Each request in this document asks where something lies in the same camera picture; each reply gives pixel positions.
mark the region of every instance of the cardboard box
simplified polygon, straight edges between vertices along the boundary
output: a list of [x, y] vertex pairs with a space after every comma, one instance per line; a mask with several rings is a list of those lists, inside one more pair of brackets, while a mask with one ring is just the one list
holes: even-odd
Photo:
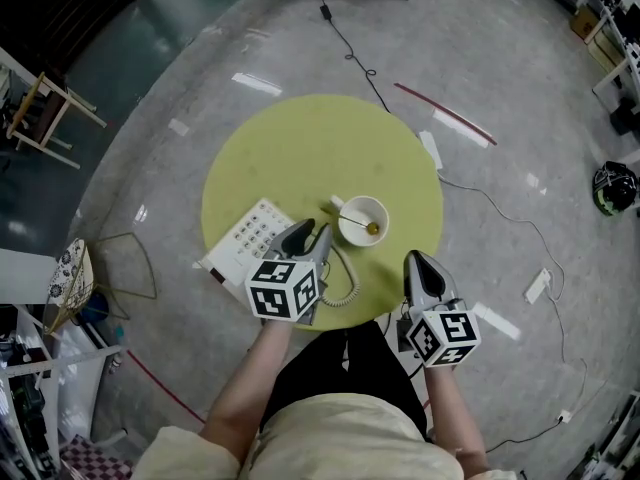
[[604, 33], [604, 29], [598, 32], [593, 41], [587, 46], [589, 54], [598, 61], [603, 69], [609, 73], [624, 60], [624, 54], [618, 46], [611, 42]]
[[583, 5], [571, 18], [569, 26], [581, 39], [586, 39], [599, 21], [600, 18], [586, 5]]

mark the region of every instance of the patterned fabric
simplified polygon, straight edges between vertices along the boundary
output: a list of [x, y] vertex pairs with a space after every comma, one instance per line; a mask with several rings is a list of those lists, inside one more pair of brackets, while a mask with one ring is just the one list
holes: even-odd
[[71, 476], [78, 480], [121, 480], [131, 478], [133, 473], [131, 462], [107, 457], [101, 449], [80, 436], [74, 437], [60, 450], [60, 460]]
[[[91, 275], [91, 279], [87, 279], [88, 276], [85, 275], [86, 272], [83, 266], [89, 260], [88, 251], [85, 251], [85, 256], [87, 257], [82, 258], [83, 265], [80, 264], [83, 249], [84, 240], [76, 238], [67, 250], [62, 253], [56, 271], [53, 274], [53, 279], [49, 283], [49, 302], [51, 304], [61, 306], [69, 290], [72, 290], [72, 293], [67, 299], [66, 306], [70, 309], [83, 306], [91, 296], [93, 276]], [[76, 272], [78, 272], [78, 276], [72, 289], [73, 276]]]

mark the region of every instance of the beige shirt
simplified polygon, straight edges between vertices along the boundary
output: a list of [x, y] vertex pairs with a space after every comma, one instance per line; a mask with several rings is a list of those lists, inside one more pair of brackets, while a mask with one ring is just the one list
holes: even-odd
[[[276, 413], [242, 470], [221, 446], [167, 427], [140, 459], [132, 480], [463, 480], [446, 451], [424, 442], [400, 409], [367, 395], [300, 400]], [[516, 480], [491, 471], [474, 480]]]

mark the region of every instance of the wire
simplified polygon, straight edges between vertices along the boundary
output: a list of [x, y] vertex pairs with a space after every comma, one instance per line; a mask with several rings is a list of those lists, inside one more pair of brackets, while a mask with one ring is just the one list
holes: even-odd
[[596, 390], [596, 392], [591, 396], [591, 398], [589, 398], [589, 400], [587, 400], [584, 405], [582, 407], [580, 407], [580, 409], [578, 409], [573, 416], [576, 417], [578, 414], [580, 414], [580, 412], [582, 411], [582, 409], [584, 409], [587, 405], [589, 405], [591, 402], [593, 402], [597, 396], [600, 394], [600, 391], [602, 391], [602, 388], [604, 388], [608, 383], [609, 380], [611, 379], [611, 375], [613, 374], [613, 370], [611, 370], [611, 373], [609, 374], [609, 376], [607, 377], [607, 379], [602, 383], [602, 385]]
[[326, 281], [329, 278], [329, 274], [331, 274], [331, 263], [329, 263], [329, 260], [327, 260], [327, 273], [324, 276], [324, 279], [322, 279], [323, 281]]
[[323, 293], [321, 300], [324, 304], [326, 304], [330, 308], [341, 308], [353, 302], [354, 299], [358, 296], [358, 293], [360, 293], [360, 278], [358, 277], [358, 273], [356, 272], [356, 269], [353, 267], [353, 264], [351, 263], [349, 256], [347, 256], [347, 253], [344, 252], [340, 247], [338, 247], [334, 243], [331, 244], [331, 248], [338, 255], [338, 258], [340, 258], [340, 261], [342, 261], [342, 265], [344, 266], [344, 269], [347, 272], [349, 279], [351, 280], [351, 291], [346, 297], [338, 300], [332, 300], [325, 293]]
[[[553, 308], [555, 310], [556, 316], [558, 317], [558, 324], [560, 325], [560, 332], [562, 333], [562, 341], [561, 341], [561, 349], [560, 349], [560, 355], [562, 357], [562, 362], [564, 364], [569, 364], [567, 362], [567, 358], [566, 358], [566, 354], [565, 354], [565, 332], [564, 332], [564, 324], [562, 323], [562, 317], [560, 316], [560, 310], [558, 308], [558, 302], [560, 302], [560, 299], [562, 298], [562, 294], [564, 293], [564, 286], [565, 286], [565, 281], [566, 281], [566, 272], [564, 270], [564, 268], [562, 267], [562, 265], [558, 262], [558, 260], [555, 259], [555, 257], [553, 256], [553, 254], [551, 253], [551, 250], [549, 249], [549, 245], [547, 244], [546, 239], [544, 238], [544, 235], [542, 234], [542, 231], [540, 231], [540, 228], [538, 228], [538, 226], [536, 225], [535, 222], [528, 220], [528, 219], [514, 219], [512, 217], [509, 217], [507, 214], [505, 214], [500, 207], [498, 206], [498, 204], [493, 200], [493, 198], [487, 194], [484, 190], [480, 189], [480, 188], [475, 188], [475, 187], [467, 187], [465, 185], [459, 185], [457, 183], [453, 183], [452, 181], [447, 180], [446, 178], [444, 178], [440, 173], [438, 173], [438, 178], [440, 178], [440, 181], [442, 181], [442, 183], [444, 183], [445, 185], [449, 185], [452, 187], [456, 187], [456, 188], [460, 188], [463, 190], [470, 190], [472, 192], [479, 192], [481, 193], [483, 196], [485, 196], [489, 202], [493, 205], [493, 207], [496, 209], [496, 211], [506, 220], [510, 221], [510, 222], [514, 222], [516, 224], [530, 224], [531, 226], [533, 226], [533, 228], [536, 230], [536, 233], [538, 233], [538, 235], [540, 236], [540, 239], [542, 240], [542, 243], [544, 244], [544, 248], [547, 251], [547, 254], [549, 255], [549, 258], [551, 258], [551, 261], [553, 261], [556, 266], [558, 267], [558, 269], [560, 269], [560, 272], [562, 272], [562, 284], [560, 285], [560, 293], [558, 293], [557, 297], [553, 296], [553, 285], [554, 285], [554, 277], [553, 277], [553, 272], [551, 270], [549, 270], [549, 275], [551, 277], [551, 279], [549, 280], [549, 283], [547, 284], [547, 287], [545, 289], [545, 294], [547, 295], [547, 297], [549, 297], [549, 300], [551, 301], [551, 303], [553, 304]], [[587, 362], [584, 360], [584, 358], [580, 358], [580, 361], [582, 362], [582, 364], [584, 365], [584, 375], [582, 377], [582, 386], [580, 387], [580, 394], [578, 395], [578, 398], [576, 399], [576, 401], [573, 403], [573, 405], [571, 406], [571, 409], [569, 410], [570, 413], [573, 414], [573, 410], [575, 409], [575, 407], [578, 406], [578, 404], [580, 403], [580, 401], [582, 400], [582, 397], [584, 395], [584, 390], [585, 390], [585, 386], [587, 383], [587, 375], [589, 372], [589, 366], [587, 365]], [[506, 441], [503, 441], [502, 443], [500, 443], [498, 446], [492, 448], [491, 450], [488, 450], [487, 453], [495, 450], [496, 448], [498, 448], [499, 446], [502, 446], [505, 443], [508, 442], [512, 442], [512, 443], [524, 443], [527, 441], [531, 441], [533, 439], [536, 439], [538, 437], [540, 437], [541, 435], [545, 434], [546, 432], [549, 432], [550, 430], [556, 428], [560, 422], [562, 420], [558, 421], [558, 423], [556, 423], [553, 427], [548, 428], [547, 430], [543, 431], [542, 433], [531, 437], [529, 439], [524, 439], [522, 441], [514, 441], [512, 439], [507, 439]]]
[[411, 373], [411, 374], [409, 375], [409, 378], [410, 378], [410, 379], [413, 379], [416, 375], [418, 375], [418, 372], [419, 372], [420, 370], [422, 370], [422, 368], [424, 368], [424, 367], [423, 367], [423, 365], [422, 365], [422, 364], [420, 364], [420, 366], [418, 366], [418, 367], [413, 371], [413, 373]]
[[539, 434], [536, 434], [533, 437], [529, 437], [527, 439], [505, 439], [504, 441], [502, 441], [500, 444], [497, 444], [496, 446], [494, 446], [493, 448], [490, 448], [489, 450], [487, 450], [487, 453], [491, 453], [494, 450], [497, 450], [498, 448], [500, 448], [502, 445], [507, 444], [507, 443], [515, 443], [515, 444], [521, 444], [521, 443], [527, 443], [529, 441], [533, 441], [534, 439], [538, 439], [540, 436], [543, 436], [544, 434], [546, 434], [547, 432], [551, 432], [554, 428], [556, 428], [558, 425], [560, 425], [562, 423], [562, 419], [559, 419], [556, 424], [553, 427], [549, 427], [548, 429], [543, 430], [542, 432], [540, 432]]
[[549, 255], [549, 258], [551, 258], [551, 261], [553, 261], [557, 267], [560, 269], [560, 272], [562, 272], [562, 285], [560, 285], [560, 293], [558, 294], [557, 297], [553, 297], [553, 295], [551, 294], [551, 292], [549, 292], [549, 297], [555, 301], [555, 302], [559, 302], [560, 298], [562, 297], [562, 293], [564, 292], [564, 284], [565, 284], [565, 279], [566, 279], [566, 273], [564, 271], [564, 268], [562, 267], [562, 265], [560, 265], [560, 263], [558, 263], [558, 261], [554, 258], [553, 254], [551, 254], [551, 250], [549, 249], [549, 245], [547, 244], [547, 241], [544, 238], [544, 235], [542, 234], [542, 232], [540, 231], [540, 229], [538, 228], [538, 226], [535, 224], [535, 222], [528, 220], [528, 219], [514, 219], [509, 217], [508, 215], [506, 215], [501, 209], [500, 207], [497, 205], [497, 203], [491, 198], [491, 196], [489, 194], [487, 194], [484, 190], [482, 190], [481, 188], [475, 188], [475, 187], [467, 187], [465, 185], [458, 185], [457, 183], [453, 183], [445, 178], [442, 177], [442, 175], [440, 175], [440, 173], [438, 173], [438, 178], [440, 178], [440, 181], [442, 181], [442, 183], [444, 183], [445, 185], [450, 185], [452, 187], [456, 187], [456, 188], [461, 188], [463, 190], [471, 190], [472, 192], [479, 192], [481, 193], [484, 197], [486, 197], [489, 202], [493, 205], [493, 207], [497, 210], [497, 212], [504, 217], [505, 219], [507, 219], [508, 221], [514, 222], [516, 224], [530, 224], [531, 226], [533, 226], [533, 229], [536, 230], [536, 233], [538, 233], [538, 235], [540, 235], [540, 238], [542, 239], [542, 243], [544, 244], [544, 248], [547, 250], [547, 254]]
[[[329, 6], [327, 5], [327, 2], [325, 2], [325, 0], [322, 0], [322, 5], [325, 6], [327, 9], [329, 9]], [[382, 103], [382, 106], [384, 107], [384, 109], [387, 112], [389, 112], [389, 114], [391, 114], [391, 110], [389, 110], [389, 107], [387, 107], [387, 104], [384, 101], [384, 98], [378, 92], [378, 89], [376, 88], [376, 85], [373, 83], [373, 80], [371, 80], [371, 77], [372, 76], [376, 76], [378, 74], [378, 72], [375, 69], [367, 69], [367, 68], [365, 68], [362, 65], [362, 62], [360, 62], [360, 59], [358, 59], [357, 55], [355, 54], [355, 52], [353, 50], [353, 47], [351, 46], [349, 41], [347, 41], [347, 39], [338, 30], [338, 27], [335, 26], [335, 24], [333, 23], [332, 19], [331, 18], [325, 18], [325, 19], [329, 22], [329, 25], [331, 25], [333, 27], [333, 30], [335, 30], [336, 33], [340, 36], [340, 39], [342, 39], [344, 41], [344, 44], [347, 45], [347, 48], [349, 48], [349, 53], [347, 55], [345, 55], [344, 58], [346, 60], [355, 60], [358, 63], [358, 66], [360, 66], [360, 69], [364, 72], [364, 76], [367, 79], [367, 82], [369, 82], [369, 85], [371, 86], [373, 91], [376, 93], [376, 96], [378, 96], [378, 99], [380, 100], [380, 103]]]

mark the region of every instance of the spoon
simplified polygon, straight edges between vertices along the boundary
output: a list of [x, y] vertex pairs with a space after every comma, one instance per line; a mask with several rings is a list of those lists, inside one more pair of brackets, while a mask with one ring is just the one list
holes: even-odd
[[362, 222], [358, 222], [357, 220], [350, 219], [349, 217], [345, 217], [344, 215], [338, 215], [338, 218], [348, 220], [349, 222], [353, 222], [358, 226], [362, 226], [367, 230], [367, 233], [369, 233], [371, 236], [377, 235], [378, 233], [380, 233], [380, 226], [378, 226], [375, 222], [369, 222], [369, 224], [363, 224]]

